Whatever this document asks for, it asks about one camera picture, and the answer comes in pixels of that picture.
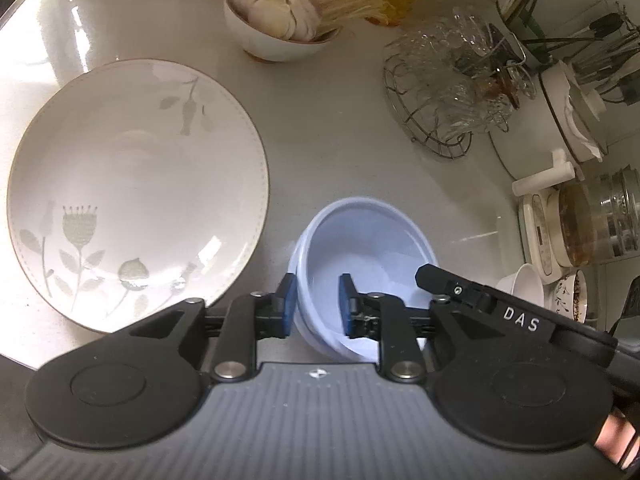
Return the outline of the person's right hand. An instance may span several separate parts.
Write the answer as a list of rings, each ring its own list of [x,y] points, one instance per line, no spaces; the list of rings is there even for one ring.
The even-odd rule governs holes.
[[[639,405],[608,415],[594,447],[621,470],[639,461]]]

